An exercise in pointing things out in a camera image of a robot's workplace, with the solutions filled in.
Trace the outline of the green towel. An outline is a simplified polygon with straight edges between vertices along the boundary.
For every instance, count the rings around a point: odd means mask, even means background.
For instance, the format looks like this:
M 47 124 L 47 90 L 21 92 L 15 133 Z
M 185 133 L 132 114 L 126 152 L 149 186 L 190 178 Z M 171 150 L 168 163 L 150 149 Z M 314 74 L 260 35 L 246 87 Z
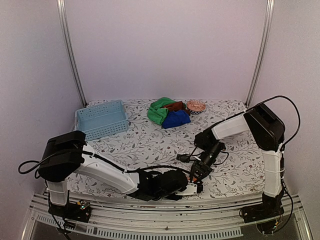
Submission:
M 169 110 L 165 108 L 165 106 L 173 104 L 175 102 L 175 100 L 172 100 L 168 97 L 159 98 L 157 101 L 153 102 L 150 105 L 147 111 L 147 117 L 155 124 L 162 125 L 169 112 Z

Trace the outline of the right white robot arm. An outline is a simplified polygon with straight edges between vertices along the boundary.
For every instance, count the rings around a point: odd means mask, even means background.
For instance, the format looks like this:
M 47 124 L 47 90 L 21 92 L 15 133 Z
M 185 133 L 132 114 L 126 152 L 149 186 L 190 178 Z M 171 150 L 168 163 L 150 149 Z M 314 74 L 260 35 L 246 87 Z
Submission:
M 282 147 L 285 125 L 264 103 L 219 121 L 195 136 L 194 145 L 203 153 L 192 164 L 189 179 L 197 183 L 206 178 L 223 150 L 224 143 L 221 141 L 244 132 L 251 133 L 262 153 L 265 174 L 263 194 L 275 199 L 283 190 L 281 179 L 284 171 Z

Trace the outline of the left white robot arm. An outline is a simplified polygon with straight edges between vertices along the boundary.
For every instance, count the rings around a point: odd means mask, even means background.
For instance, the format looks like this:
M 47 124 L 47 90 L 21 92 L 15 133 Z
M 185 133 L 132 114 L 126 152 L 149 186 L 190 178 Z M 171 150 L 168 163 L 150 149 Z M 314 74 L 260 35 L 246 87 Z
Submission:
M 38 168 L 39 176 L 47 182 L 51 202 L 63 217 L 70 217 L 75 211 L 67 200 L 66 179 L 72 173 L 89 176 L 146 202 L 169 196 L 179 200 L 175 193 L 187 188 L 188 179 L 181 169 L 169 168 L 164 173 L 142 168 L 130 170 L 96 152 L 85 138 L 79 130 L 50 138 Z

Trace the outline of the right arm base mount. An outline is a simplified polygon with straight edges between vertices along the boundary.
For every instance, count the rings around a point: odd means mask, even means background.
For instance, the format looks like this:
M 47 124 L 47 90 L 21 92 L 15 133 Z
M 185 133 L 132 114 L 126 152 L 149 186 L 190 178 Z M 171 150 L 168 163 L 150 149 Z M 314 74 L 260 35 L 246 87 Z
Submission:
M 276 217 L 280 217 L 284 213 L 281 199 L 281 195 L 271 197 L 263 193 L 262 203 L 242 207 L 239 210 L 239 216 L 245 223 L 252 223 L 273 218 L 273 220 L 264 221 L 256 225 L 261 234 L 272 235 L 275 233 L 279 224 L 279 221 L 276 220 Z

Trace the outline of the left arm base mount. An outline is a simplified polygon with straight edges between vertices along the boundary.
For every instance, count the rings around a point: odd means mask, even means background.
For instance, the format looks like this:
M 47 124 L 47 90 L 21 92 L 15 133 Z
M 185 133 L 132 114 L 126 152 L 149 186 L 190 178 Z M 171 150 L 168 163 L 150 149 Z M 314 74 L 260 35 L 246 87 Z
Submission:
M 91 217 L 92 208 L 88 201 L 83 199 L 77 202 L 70 202 L 69 195 L 67 196 L 65 205 L 58 205 L 52 203 L 51 197 L 49 197 L 48 212 L 54 216 L 61 217 L 62 219 L 74 220 L 82 223 L 88 223 Z

